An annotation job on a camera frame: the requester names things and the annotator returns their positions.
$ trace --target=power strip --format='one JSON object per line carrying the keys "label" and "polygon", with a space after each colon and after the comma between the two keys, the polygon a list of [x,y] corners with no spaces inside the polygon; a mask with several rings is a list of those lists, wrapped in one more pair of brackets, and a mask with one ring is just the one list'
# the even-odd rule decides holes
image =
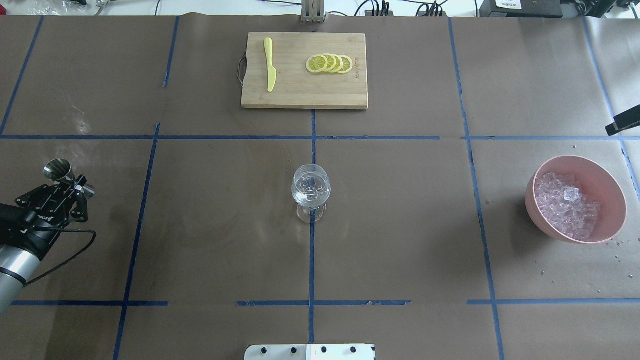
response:
{"label": "power strip", "polygon": [[244,360],[376,360],[371,344],[252,345]]}
{"label": "power strip", "polygon": [[[365,16],[373,16],[373,10],[365,10],[364,11],[364,15]],[[393,16],[393,15],[394,15],[394,12],[389,10],[389,15],[387,15],[387,16]]]}
{"label": "power strip", "polygon": [[434,15],[434,16],[423,16],[423,15],[424,15],[424,14],[426,14],[426,13],[427,13],[426,11],[421,10],[421,11],[419,11],[419,12],[418,12],[418,16],[419,16],[419,17],[420,17],[420,16],[421,16],[421,17],[441,17],[441,16],[442,16],[442,17],[447,17],[447,13],[446,13],[446,12],[442,12],[442,15],[440,15],[440,12],[438,12],[438,16],[435,16],[435,15]]}

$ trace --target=wine glass base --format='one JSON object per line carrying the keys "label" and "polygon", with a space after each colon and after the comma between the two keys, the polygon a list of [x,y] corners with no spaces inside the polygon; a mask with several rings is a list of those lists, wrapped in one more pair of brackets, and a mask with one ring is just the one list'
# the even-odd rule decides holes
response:
{"label": "wine glass base", "polygon": [[298,205],[298,217],[307,224],[311,224],[311,215],[314,214],[314,222],[320,221],[320,218],[326,210],[326,204],[320,205],[317,209],[311,210]]}

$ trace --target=yellow knife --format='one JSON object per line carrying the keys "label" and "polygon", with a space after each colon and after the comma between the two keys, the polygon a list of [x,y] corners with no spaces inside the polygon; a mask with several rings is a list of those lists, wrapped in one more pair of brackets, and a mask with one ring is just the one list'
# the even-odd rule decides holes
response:
{"label": "yellow knife", "polygon": [[264,52],[267,54],[267,91],[272,92],[276,86],[276,76],[278,72],[273,67],[273,40],[264,38]]}

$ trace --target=bowl of ice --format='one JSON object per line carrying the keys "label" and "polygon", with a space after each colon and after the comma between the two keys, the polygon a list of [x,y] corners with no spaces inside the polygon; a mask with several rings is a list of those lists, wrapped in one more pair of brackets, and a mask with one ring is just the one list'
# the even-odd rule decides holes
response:
{"label": "bowl of ice", "polygon": [[627,217],[618,182],[580,156],[547,160],[527,185],[525,204],[545,234],[570,243],[597,244],[616,236]]}

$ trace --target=glass of water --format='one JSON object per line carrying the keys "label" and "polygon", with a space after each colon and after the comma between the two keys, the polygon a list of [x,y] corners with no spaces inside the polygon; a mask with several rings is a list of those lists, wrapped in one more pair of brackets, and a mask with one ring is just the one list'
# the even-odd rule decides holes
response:
{"label": "glass of water", "polygon": [[320,165],[302,165],[293,175],[291,193],[298,203],[300,220],[309,224],[313,216],[317,222],[326,210],[325,202],[331,194],[326,171]]}

